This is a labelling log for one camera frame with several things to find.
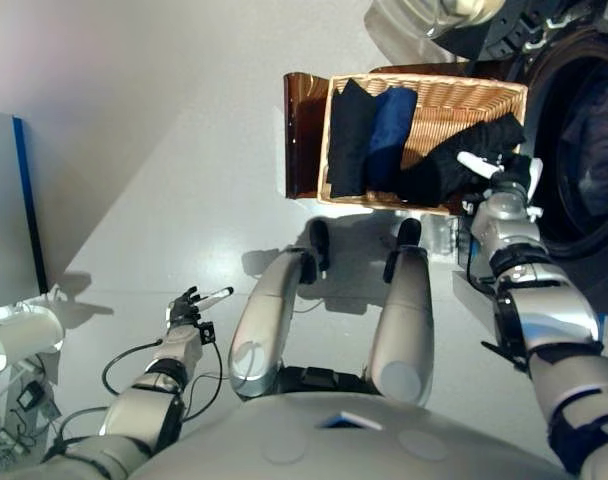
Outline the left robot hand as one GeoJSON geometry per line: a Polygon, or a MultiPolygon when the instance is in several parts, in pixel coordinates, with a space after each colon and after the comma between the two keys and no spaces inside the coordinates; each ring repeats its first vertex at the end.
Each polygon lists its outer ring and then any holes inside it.
{"type": "Polygon", "coordinates": [[[231,286],[202,295],[197,286],[189,287],[180,296],[173,299],[166,308],[166,326],[175,328],[182,325],[197,326],[201,315],[232,296],[231,286]]]}

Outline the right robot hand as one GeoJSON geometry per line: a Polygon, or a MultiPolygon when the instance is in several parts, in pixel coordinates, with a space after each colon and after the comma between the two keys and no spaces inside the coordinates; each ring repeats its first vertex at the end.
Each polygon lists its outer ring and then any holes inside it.
{"type": "Polygon", "coordinates": [[[499,155],[495,160],[488,160],[471,152],[461,151],[456,155],[456,159],[485,179],[518,183],[525,189],[528,202],[532,200],[543,172],[543,161],[540,158],[515,153],[499,155]]]}

